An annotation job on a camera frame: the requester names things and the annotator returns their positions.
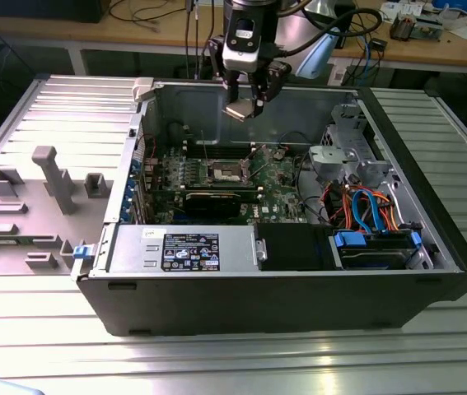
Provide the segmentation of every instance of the metal slotted surface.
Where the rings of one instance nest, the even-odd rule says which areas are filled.
[[[0,166],[24,179],[44,179],[32,162],[37,146],[55,146],[72,180],[102,173],[113,180],[130,119],[133,79],[52,76],[34,81],[0,131]]]
[[[374,94],[467,240],[467,129],[423,91]]]
[[[412,124],[396,126],[406,125],[400,133],[415,156],[439,146],[441,154],[467,154],[451,125],[425,133]],[[467,199],[460,188],[467,175],[427,176],[447,204]],[[120,338],[105,331],[68,276],[0,277],[0,378],[52,395],[467,393],[467,295],[396,330]]]

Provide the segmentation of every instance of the wooden desk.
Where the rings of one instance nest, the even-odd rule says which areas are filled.
[[[360,0],[360,7],[380,8],[381,0]],[[439,41],[424,39],[411,39],[398,41],[390,39],[389,28],[391,24],[383,23],[378,30],[372,33],[373,37],[387,41],[387,50],[382,67],[404,68],[410,70],[428,70],[437,72],[467,72],[467,39],[444,31]],[[339,77],[344,76],[346,68],[351,62],[362,56],[362,50],[357,39],[348,39],[343,49],[336,49],[332,55],[334,64],[331,82],[339,85]]]
[[[160,4],[160,0],[133,0],[139,8]],[[154,16],[183,7],[182,0],[172,0],[160,10],[144,12]],[[381,0],[360,0],[360,7],[379,8]],[[114,12],[129,17],[125,4]],[[12,44],[60,47],[68,50],[76,74],[87,74],[82,59],[83,49],[104,49],[143,53],[184,53],[185,14],[177,12],[158,20],[159,33],[130,22],[118,21],[107,15],[98,24],[72,21],[42,21],[20,18],[0,18],[0,34]],[[194,22],[189,45],[194,47]],[[200,7],[198,45],[202,47],[211,25],[210,7]],[[467,72],[467,40],[444,32],[439,42],[427,40],[396,41],[389,38],[390,25],[384,23],[373,35],[388,42],[383,67],[433,70],[439,72]],[[222,8],[215,12],[215,33],[222,32]],[[343,49],[334,51],[331,63],[333,74],[346,69],[351,61],[362,56],[356,39],[349,39]]]

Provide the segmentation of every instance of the warning label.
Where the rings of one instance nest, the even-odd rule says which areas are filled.
[[[218,235],[165,235],[161,268],[165,272],[218,271]]]

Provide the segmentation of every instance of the robotic arm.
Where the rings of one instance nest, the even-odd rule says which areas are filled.
[[[280,0],[231,0],[225,2],[226,32],[208,43],[213,72],[223,80],[226,89],[224,111],[235,119],[244,121],[263,111],[264,103],[271,101],[283,88],[292,67],[276,58],[285,58],[300,53],[313,45],[324,34],[335,36],[364,35],[381,24],[381,15],[372,9],[357,9],[344,13],[328,25],[318,25],[304,10],[311,0],[302,0],[297,5],[281,10]],[[283,51],[275,44],[278,19],[303,11],[306,19],[320,31],[299,48]],[[358,13],[372,14],[377,23],[360,32],[339,33],[332,30],[340,21]],[[249,99],[239,98],[239,82],[245,74],[251,86]]]

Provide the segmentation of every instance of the workbench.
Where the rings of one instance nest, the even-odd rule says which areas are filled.
[[[133,7],[156,5],[152,0],[134,0]],[[359,7],[380,8],[380,0],[361,0]],[[184,6],[182,0],[173,0],[160,10],[151,10],[158,15]],[[114,12],[128,18],[128,8],[115,8]],[[215,33],[222,32],[222,8],[215,12]],[[77,75],[87,75],[88,66],[82,56],[83,50],[98,49],[136,53],[184,54],[184,12],[177,12],[158,20],[160,32],[130,22],[118,21],[106,15],[98,24],[73,21],[43,21],[21,18],[0,18],[0,34],[10,44],[64,48],[68,51],[73,70]],[[202,48],[211,26],[210,7],[199,10],[198,46]],[[440,41],[410,40],[396,41],[389,38],[390,24],[383,23],[373,36],[388,42],[382,67],[436,72],[467,73],[467,40],[444,32]],[[194,28],[189,34],[190,52],[194,51]],[[356,39],[348,39],[343,49],[336,49],[330,63],[334,64],[329,83],[339,85],[346,68],[362,56]]]
[[[76,163],[73,179],[113,179],[115,167],[87,160],[83,148],[121,156],[135,128],[132,86],[34,81],[0,128],[0,164],[15,153],[30,175],[33,146],[51,144]],[[373,93],[467,240],[467,130],[423,91]],[[0,378],[46,395],[467,393],[467,295],[401,329],[114,337],[69,275],[0,276]]]

